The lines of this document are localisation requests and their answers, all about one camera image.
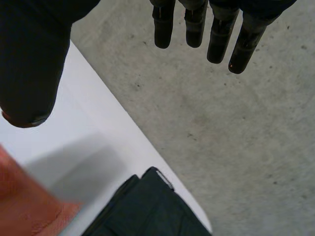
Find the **orange object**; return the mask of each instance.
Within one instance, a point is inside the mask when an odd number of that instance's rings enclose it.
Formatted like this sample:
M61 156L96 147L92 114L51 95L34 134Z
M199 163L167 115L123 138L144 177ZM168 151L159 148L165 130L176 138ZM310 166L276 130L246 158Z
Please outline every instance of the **orange object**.
M79 210L49 194L0 145L1 235L57 236Z

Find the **concrete floor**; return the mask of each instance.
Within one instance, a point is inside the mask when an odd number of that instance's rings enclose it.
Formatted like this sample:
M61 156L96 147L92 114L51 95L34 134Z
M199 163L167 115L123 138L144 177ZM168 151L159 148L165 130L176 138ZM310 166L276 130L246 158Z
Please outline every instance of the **concrete floor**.
M315 236L315 3L299 0L266 31L241 75L204 41L154 45L149 0L103 0L72 40L203 206L218 236Z

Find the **white mat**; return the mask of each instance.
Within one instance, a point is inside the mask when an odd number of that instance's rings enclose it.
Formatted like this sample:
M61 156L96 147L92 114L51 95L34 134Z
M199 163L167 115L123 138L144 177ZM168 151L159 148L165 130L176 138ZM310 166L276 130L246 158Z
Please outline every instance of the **white mat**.
M72 43L51 117L33 129L0 118L0 143L55 195L85 204L64 236L82 234L125 180L151 166L211 231L202 208Z

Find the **black glove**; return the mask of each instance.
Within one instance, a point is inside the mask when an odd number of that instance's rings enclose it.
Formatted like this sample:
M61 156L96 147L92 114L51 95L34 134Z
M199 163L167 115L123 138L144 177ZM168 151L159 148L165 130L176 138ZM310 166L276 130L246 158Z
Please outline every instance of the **black glove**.
M167 48L171 41L175 0L150 0L155 24L155 43ZM179 0L186 8L186 41L193 48L201 45L208 0ZM221 63L228 46L239 9L243 25L233 51L229 70L242 73L250 61L267 26L296 0L209 0L214 20L207 59Z
M22 128L42 124L56 100L72 23L100 0L0 0L0 107Z

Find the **dark green bag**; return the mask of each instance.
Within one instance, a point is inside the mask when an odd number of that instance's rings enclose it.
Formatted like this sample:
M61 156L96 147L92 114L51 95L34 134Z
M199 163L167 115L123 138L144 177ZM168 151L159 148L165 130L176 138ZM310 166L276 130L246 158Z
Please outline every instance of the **dark green bag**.
M211 236L157 168L127 180L82 236Z

